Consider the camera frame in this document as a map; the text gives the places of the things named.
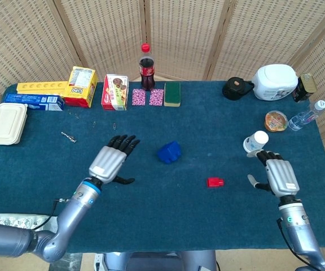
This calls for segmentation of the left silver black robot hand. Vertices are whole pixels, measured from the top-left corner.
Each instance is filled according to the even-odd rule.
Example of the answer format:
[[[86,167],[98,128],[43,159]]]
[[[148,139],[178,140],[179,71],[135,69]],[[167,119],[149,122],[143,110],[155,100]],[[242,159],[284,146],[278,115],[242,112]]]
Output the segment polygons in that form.
[[[134,178],[122,178],[118,176],[122,164],[140,143],[135,135],[116,135],[112,137],[97,154],[89,167],[89,176],[103,184],[110,182],[129,185]]]

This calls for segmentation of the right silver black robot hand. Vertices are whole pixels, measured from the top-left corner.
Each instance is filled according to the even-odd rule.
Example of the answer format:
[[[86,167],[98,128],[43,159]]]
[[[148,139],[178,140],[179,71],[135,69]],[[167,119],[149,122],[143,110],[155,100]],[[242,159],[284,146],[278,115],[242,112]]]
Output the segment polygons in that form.
[[[258,182],[251,174],[247,175],[255,189],[272,192],[277,198],[295,196],[299,191],[296,175],[289,161],[281,154],[263,149],[247,153],[248,158],[257,158],[265,167],[268,183]]]

